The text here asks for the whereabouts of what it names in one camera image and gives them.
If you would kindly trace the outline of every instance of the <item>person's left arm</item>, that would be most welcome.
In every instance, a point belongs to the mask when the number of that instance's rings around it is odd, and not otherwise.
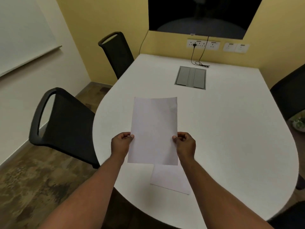
[[[114,183],[133,138],[130,132],[115,136],[111,141],[111,156],[48,216],[40,229],[100,229]]]

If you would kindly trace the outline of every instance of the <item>white paper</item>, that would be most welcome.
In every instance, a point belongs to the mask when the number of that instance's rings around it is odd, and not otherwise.
[[[154,165],[150,183],[184,194],[191,193],[191,186],[180,162],[178,165]]]
[[[176,146],[177,97],[145,99],[135,97],[132,113],[128,163],[178,165]]]

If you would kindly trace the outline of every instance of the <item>whiteboard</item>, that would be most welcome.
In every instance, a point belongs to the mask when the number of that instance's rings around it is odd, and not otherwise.
[[[1,0],[0,76],[57,47],[36,0]]]

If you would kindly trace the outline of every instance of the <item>conference table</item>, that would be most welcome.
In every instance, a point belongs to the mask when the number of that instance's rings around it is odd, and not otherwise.
[[[176,97],[178,131],[196,140],[195,159],[263,219],[292,195],[299,169],[295,142],[258,69],[204,62],[206,89],[175,85],[190,60],[140,54],[101,101],[93,123],[100,164],[111,139],[131,130],[134,97]],[[114,187],[144,213],[169,225],[206,228],[190,195],[150,184],[153,164],[127,163]]]

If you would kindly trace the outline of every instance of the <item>person's right arm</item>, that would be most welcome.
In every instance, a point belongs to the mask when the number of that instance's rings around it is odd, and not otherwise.
[[[196,141],[187,132],[173,136],[177,154],[208,229],[273,229],[219,185],[194,159]]]

